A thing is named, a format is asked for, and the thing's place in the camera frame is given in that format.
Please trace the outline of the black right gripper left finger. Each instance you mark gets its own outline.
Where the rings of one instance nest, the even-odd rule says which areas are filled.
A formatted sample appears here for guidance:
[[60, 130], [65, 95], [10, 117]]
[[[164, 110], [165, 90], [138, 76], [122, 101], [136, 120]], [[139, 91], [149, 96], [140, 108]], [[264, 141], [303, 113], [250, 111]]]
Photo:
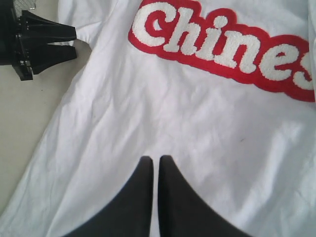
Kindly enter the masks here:
[[153, 206], [154, 166], [140, 158], [119, 193], [95, 216], [67, 237], [148, 237]]

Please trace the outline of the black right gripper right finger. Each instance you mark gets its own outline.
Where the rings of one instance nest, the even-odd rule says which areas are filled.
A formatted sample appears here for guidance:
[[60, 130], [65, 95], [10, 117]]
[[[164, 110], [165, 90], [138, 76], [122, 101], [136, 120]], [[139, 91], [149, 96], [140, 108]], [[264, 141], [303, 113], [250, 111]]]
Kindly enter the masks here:
[[158, 174], [161, 237], [247, 237], [210, 208], [183, 177], [171, 156], [162, 156]]

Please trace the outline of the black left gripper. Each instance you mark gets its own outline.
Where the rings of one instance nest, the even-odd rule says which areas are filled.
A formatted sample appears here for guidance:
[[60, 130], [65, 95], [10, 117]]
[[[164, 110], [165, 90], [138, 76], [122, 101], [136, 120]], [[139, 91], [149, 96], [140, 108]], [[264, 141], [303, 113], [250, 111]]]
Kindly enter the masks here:
[[[31, 67], [22, 49], [37, 47], [28, 52]], [[22, 11], [22, 26], [12, 0], [0, 2], [0, 64], [11, 65], [21, 81], [32, 80], [44, 70], [77, 58], [76, 49], [69, 45], [49, 43], [77, 39], [75, 27], [41, 18], [29, 11]]]

